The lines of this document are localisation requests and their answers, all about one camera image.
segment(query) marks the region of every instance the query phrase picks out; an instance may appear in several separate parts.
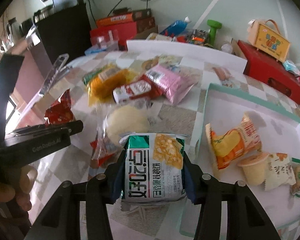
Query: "yellow box with handle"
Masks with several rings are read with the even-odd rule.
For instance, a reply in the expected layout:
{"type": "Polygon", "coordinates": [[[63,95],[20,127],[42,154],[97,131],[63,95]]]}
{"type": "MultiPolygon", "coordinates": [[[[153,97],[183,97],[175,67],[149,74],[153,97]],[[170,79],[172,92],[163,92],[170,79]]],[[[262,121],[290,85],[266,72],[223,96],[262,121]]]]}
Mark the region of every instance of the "yellow box with handle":
{"type": "Polygon", "coordinates": [[[290,42],[281,35],[274,20],[255,20],[248,33],[248,41],[253,46],[276,58],[277,61],[285,62],[290,42]],[[272,22],[276,31],[266,25],[267,22],[272,22]]]}

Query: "light green wall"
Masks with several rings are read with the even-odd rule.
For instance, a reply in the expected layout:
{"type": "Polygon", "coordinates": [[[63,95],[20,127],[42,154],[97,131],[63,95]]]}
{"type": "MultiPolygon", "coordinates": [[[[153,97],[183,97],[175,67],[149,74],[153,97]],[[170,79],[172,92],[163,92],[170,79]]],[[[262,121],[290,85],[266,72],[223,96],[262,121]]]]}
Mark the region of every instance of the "light green wall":
{"type": "MultiPolygon", "coordinates": [[[[39,0],[24,0],[26,15],[30,17],[34,11],[44,7],[39,0]]],[[[95,18],[105,17],[119,0],[91,0],[91,7],[95,18]]],[[[175,19],[183,19],[189,16],[193,27],[201,15],[213,0],[153,0],[149,2],[159,28],[166,27],[175,19]]],[[[146,3],[140,0],[123,0],[119,7],[131,7],[133,9],[145,8],[146,3]]],[[[90,25],[95,28],[87,5],[90,25]]],[[[223,23],[219,34],[231,36],[236,39],[246,40],[248,22],[255,18],[273,19],[280,31],[287,33],[290,47],[290,59],[300,64],[300,11],[291,0],[218,0],[209,11],[200,29],[208,30],[207,19],[218,20],[223,23]]]]}

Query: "green toy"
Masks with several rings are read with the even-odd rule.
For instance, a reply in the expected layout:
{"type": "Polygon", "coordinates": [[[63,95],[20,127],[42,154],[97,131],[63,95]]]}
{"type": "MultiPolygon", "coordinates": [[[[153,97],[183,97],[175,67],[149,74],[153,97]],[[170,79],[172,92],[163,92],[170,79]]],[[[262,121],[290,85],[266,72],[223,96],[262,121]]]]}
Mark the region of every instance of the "green toy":
{"type": "Polygon", "coordinates": [[[222,23],[214,21],[214,20],[207,20],[207,25],[210,26],[209,44],[214,46],[214,41],[216,39],[217,30],[221,29],[222,23]]]}

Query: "metal screw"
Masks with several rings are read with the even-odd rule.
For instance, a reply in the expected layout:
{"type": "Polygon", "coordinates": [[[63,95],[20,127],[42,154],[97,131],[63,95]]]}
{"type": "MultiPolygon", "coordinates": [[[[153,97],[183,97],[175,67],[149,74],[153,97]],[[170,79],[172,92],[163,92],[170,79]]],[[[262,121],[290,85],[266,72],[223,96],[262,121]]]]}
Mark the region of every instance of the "metal screw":
{"type": "Polygon", "coordinates": [[[69,187],[70,185],[71,185],[71,181],[69,181],[69,180],[66,180],[62,183],[63,187],[69,187]]]}
{"type": "Polygon", "coordinates": [[[240,187],[244,187],[246,185],[246,183],[243,180],[238,180],[238,185],[240,187]]]}
{"type": "Polygon", "coordinates": [[[102,180],[102,179],[105,179],[106,178],[106,175],[104,173],[99,173],[96,175],[97,179],[98,180],[102,180]]]}
{"type": "Polygon", "coordinates": [[[209,180],[209,179],[211,179],[211,176],[210,176],[209,174],[203,174],[203,175],[202,175],[202,178],[203,178],[204,180],[209,180]]]}

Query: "tray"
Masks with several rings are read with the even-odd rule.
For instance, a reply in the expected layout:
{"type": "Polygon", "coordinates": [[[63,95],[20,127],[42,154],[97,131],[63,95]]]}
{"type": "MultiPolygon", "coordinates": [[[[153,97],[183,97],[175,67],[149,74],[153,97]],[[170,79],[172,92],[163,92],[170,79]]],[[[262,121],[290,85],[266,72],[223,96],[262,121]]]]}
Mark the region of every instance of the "tray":
{"type": "MultiPolygon", "coordinates": [[[[264,151],[288,153],[300,159],[300,118],[283,107],[264,101],[241,90],[210,84],[204,105],[203,127],[211,123],[217,134],[224,134],[237,126],[244,112],[248,112],[261,137],[264,151]]],[[[198,165],[204,173],[212,173],[210,152],[205,134],[202,135],[204,154],[198,157],[198,165]]],[[[242,169],[232,161],[220,176],[220,180],[234,183],[245,180],[242,169]]],[[[289,228],[300,222],[300,198],[290,196],[289,185],[281,185],[264,191],[264,183],[250,187],[277,230],[289,228]]],[[[188,202],[181,218],[180,233],[194,236],[200,206],[188,202]]],[[[226,237],[226,202],[222,203],[221,239],[226,237]]]]}

